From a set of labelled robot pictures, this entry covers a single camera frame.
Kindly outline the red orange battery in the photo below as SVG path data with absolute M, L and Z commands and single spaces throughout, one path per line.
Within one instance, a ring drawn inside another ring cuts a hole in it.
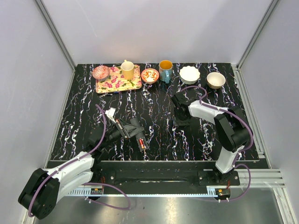
M 139 139 L 139 142 L 140 142 L 141 148 L 145 149 L 145 145 L 144 145 L 143 139 Z

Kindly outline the black remote control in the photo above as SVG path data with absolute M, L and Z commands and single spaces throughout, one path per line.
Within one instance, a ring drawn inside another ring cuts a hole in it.
M 136 140 L 137 140 L 137 144 L 139 146 L 140 151 L 149 149 L 149 145 L 148 145 L 145 137 L 137 137 Z

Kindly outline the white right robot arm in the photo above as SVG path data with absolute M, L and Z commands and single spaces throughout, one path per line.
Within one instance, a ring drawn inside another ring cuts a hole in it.
M 238 106 L 218 107 L 202 100 L 187 100 L 183 93 L 171 97 L 178 126 L 187 126 L 191 118 L 199 118 L 215 125 L 221 152 L 216 161 L 213 181 L 223 185 L 229 180 L 229 172 L 234 169 L 237 155 L 254 143 L 253 132 Z

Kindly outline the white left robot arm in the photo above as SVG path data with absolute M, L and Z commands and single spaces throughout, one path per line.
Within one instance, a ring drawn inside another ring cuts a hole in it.
M 73 159 L 51 169 L 36 169 L 18 197 L 18 203 L 28 210 L 29 215 L 44 219 L 56 204 L 82 184 L 97 184 L 101 180 L 96 170 L 103 155 L 102 149 L 124 138 L 144 137 L 144 128 L 138 118 L 128 123 L 116 119 L 114 127 L 106 131 L 105 125 L 90 131 L 86 147 Z

